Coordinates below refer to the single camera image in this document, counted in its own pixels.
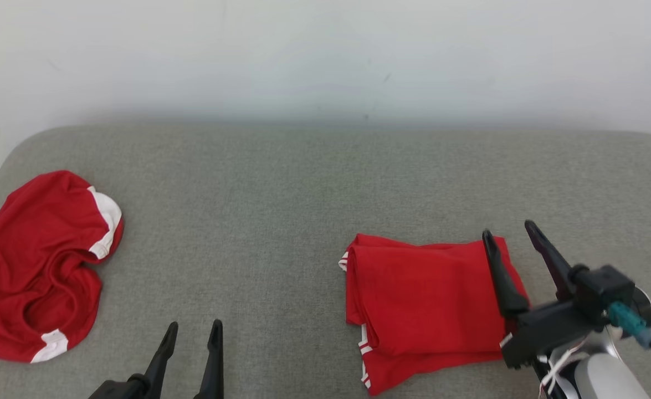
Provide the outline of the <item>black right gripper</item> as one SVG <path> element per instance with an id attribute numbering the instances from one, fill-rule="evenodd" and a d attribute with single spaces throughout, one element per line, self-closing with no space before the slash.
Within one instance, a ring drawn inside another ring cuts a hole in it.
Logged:
<path id="1" fill-rule="evenodd" d="M 568 278 L 570 264 L 533 220 L 525 221 L 525 229 L 533 247 L 545 261 L 556 286 L 557 300 L 571 300 L 575 286 Z M 598 329 L 598 324 L 584 315 L 572 301 L 548 303 L 528 311 L 530 303 L 510 275 L 503 251 L 494 235 L 484 230 L 481 239 L 500 315 L 505 318 L 506 331 L 511 334 L 501 349 L 509 369 L 530 366 L 538 356 Z"/>

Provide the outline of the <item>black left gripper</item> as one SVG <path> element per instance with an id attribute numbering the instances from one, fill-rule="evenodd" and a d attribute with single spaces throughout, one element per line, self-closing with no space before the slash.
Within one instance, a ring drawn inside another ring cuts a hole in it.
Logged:
<path id="1" fill-rule="evenodd" d="M 167 363 L 173 356 L 179 325 L 176 321 L 169 324 L 166 333 L 146 369 L 145 378 L 150 383 L 163 383 Z M 131 376 L 127 381 L 104 381 L 88 397 L 102 398 L 144 398 L 148 391 L 148 383 L 143 376 Z M 224 359 L 223 359 L 223 326 L 221 320 L 214 320 L 208 338 L 208 361 L 204 369 L 203 379 L 198 398 L 224 398 Z"/>

